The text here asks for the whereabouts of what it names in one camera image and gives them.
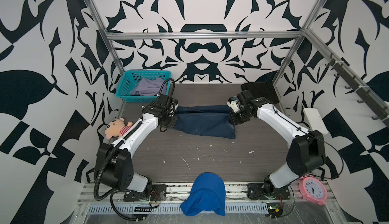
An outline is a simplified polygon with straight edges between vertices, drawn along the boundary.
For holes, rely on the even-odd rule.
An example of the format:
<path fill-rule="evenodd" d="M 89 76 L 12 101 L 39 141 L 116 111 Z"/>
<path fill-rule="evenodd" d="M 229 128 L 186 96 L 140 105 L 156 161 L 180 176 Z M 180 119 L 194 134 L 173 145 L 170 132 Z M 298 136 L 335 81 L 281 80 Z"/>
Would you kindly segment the black skirt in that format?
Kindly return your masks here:
<path fill-rule="evenodd" d="M 280 102 L 272 83 L 249 82 L 241 85 L 241 89 L 242 91 L 249 90 L 254 98 L 265 97 L 274 104 Z"/>

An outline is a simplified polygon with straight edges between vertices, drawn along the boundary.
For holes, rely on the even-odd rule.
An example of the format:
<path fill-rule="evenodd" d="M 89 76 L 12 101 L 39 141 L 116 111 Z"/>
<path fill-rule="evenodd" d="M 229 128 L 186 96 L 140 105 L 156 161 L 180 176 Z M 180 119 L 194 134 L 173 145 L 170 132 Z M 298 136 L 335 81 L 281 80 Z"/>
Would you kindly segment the dark blue denim skirt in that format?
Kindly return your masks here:
<path fill-rule="evenodd" d="M 235 139 L 236 128 L 230 123 L 230 112 L 227 105 L 180 106 L 175 112 L 177 121 L 173 129 L 192 135 Z"/>

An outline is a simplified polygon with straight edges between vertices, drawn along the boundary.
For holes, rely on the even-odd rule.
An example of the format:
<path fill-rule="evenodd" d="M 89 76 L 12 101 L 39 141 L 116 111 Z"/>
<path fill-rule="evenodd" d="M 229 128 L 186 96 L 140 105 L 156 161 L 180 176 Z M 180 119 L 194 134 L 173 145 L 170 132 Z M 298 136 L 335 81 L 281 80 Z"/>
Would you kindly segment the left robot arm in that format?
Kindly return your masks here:
<path fill-rule="evenodd" d="M 160 95 L 142 108 L 140 118 L 135 123 L 126 123 L 119 118 L 107 125 L 106 138 L 115 140 L 111 144 L 102 144 L 98 149 L 94 172 L 95 200 L 103 200 L 115 191 L 149 193 L 150 180 L 135 173 L 132 158 L 154 130 L 165 132 L 174 127 L 177 108 L 178 100 Z"/>

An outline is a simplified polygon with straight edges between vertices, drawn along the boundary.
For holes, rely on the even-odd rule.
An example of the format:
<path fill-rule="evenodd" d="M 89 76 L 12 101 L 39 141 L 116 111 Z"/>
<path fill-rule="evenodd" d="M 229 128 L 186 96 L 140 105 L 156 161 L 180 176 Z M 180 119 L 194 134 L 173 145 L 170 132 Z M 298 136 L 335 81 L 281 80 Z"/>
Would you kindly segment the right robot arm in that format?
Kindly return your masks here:
<path fill-rule="evenodd" d="M 270 125 L 287 143 L 285 163 L 265 177 L 259 197 L 275 199 L 293 181 L 325 165 L 323 134 L 318 130 L 310 131 L 287 118 L 265 97 L 255 98 L 249 90 L 245 90 L 229 98 L 227 105 L 231 109 L 232 124 L 239 125 L 252 117 L 258 118 Z"/>

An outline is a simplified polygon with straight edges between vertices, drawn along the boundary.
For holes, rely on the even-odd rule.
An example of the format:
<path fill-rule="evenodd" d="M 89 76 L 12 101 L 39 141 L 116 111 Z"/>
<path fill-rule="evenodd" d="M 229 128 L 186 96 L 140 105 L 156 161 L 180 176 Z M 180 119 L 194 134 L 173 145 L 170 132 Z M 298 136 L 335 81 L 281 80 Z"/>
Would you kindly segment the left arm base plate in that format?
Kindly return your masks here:
<path fill-rule="evenodd" d="M 143 192 L 130 191 L 124 195 L 125 202 L 136 202 L 136 201 L 161 201 L 165 199 L 167 192 L 166 184 L 149 184 Z"/>

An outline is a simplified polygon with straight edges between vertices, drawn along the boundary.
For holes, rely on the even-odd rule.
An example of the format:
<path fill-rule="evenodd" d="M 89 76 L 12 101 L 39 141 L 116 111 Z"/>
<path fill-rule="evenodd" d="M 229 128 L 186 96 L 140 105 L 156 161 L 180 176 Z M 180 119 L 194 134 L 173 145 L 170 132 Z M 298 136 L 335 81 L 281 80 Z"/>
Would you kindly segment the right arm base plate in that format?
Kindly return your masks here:
<path fill-rule="evenodd" d="M 270 190 L 264 187 L 264 183 L 247 184 L 247 197 L 250 200 L 289 200 L 290 195 L 288 186 Z"/>

